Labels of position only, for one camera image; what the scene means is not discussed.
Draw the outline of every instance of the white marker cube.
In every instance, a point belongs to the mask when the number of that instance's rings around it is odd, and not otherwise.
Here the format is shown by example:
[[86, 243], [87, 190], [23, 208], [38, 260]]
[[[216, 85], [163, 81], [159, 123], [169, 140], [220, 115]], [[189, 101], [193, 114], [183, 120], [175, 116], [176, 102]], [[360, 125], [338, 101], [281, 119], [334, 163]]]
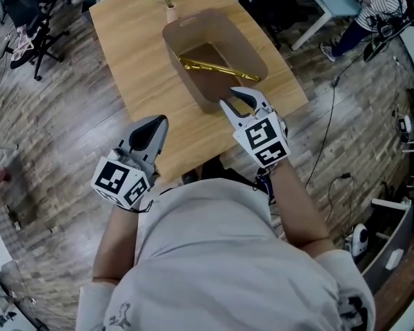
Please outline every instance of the white marker cube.
[[235, 131], [233, 137], [247, 153], [266, 168], [291, 154], [276, 112]]
[[150, 189], [144, 172], [105, 157], [98, 162], [91, 186], [104, 199], [126, 209]]

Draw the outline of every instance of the person in striped shirt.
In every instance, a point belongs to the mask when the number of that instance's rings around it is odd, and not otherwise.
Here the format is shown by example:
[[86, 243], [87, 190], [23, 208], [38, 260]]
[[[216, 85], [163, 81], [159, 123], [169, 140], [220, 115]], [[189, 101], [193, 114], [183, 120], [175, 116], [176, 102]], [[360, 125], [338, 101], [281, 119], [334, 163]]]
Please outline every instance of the person in striped shirt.
[[320, 44], [320, 50], [331, 62], [355, 48], [363, 38], [377, 32], [376, 18], [385, 21], [391, 17], [403, 17], [409, 8], [414, 9], [414, 0], [361, 0], [361, 2], [362, 9], [346, 29], [339, 43], [332, 40], [331, 43]]

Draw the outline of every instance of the flower vase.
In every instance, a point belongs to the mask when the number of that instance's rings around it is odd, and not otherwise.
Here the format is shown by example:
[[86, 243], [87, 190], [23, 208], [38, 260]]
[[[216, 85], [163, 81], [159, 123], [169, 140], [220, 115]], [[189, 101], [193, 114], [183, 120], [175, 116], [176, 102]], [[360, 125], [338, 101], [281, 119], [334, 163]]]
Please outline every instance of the flower vase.
[[178, 20], [177, 6], [175, 4], [173, 4], [173, 7], [171, 8], [167, 6], [166, 14], [167, 14], [167, 23]]

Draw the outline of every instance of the striped shirt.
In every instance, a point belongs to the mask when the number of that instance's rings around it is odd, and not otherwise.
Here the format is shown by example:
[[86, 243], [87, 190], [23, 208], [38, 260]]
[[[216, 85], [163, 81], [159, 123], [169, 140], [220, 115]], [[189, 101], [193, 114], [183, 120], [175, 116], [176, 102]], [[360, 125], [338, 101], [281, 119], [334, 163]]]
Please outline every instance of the striped shirt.
[[380, 17], [385, 21], [393, 16], [401, 16], [407, 9], [406, 0], [400, 0], [402, 11], [399, 0], [370, 0], [370, 3], [369, 6], [364, 6], [360, 10], [356, 22], [371, 32], [377, 32], [377, 26], [372, 22], [371, 17]]

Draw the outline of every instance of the white device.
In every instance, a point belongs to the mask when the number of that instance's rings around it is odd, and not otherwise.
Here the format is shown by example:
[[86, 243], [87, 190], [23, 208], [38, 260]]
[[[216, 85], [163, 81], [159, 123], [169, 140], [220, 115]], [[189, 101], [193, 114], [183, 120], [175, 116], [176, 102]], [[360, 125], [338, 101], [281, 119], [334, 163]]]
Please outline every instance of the white device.
[[255, 115], [241, 114], [227, 100], [219, 101], [235, 128], [233, 137], [259, 164], [267, 168], [291, 154], [286, 141], [285, 121], [279, 117], [267, 98], [258, 90], [232, 87], [231, 92], [249, 105]]
[[357, 224], [350, 235], [345, 238], [345, 250], [353, 257], [358, 257], [368, 247], [368, 231], [365, 225]]
[[408, 134], [411, 132], [411, 120], [408, 115], [397, 114], [397, 124], [401, 134]]
[[105, 157], [99, 160], [91, 186], [101, 197], [127, 210], [150, 189], [145, 172]]
[[394, 270], [400, 263], [400, 260], [402, 260], [403, 257], [403, 250], [402, 249], [396, 249], [391, 253], [391, 256], [389, 257], [388, 262], [386, 263], [385, 268], [387, 270]]
[[155, 159], [168, 130], [164, 115], [133, 123], [118, 147], [99, 160], [91, 186], [106, 200], [138, 213], [140, 198], [158, 177]]

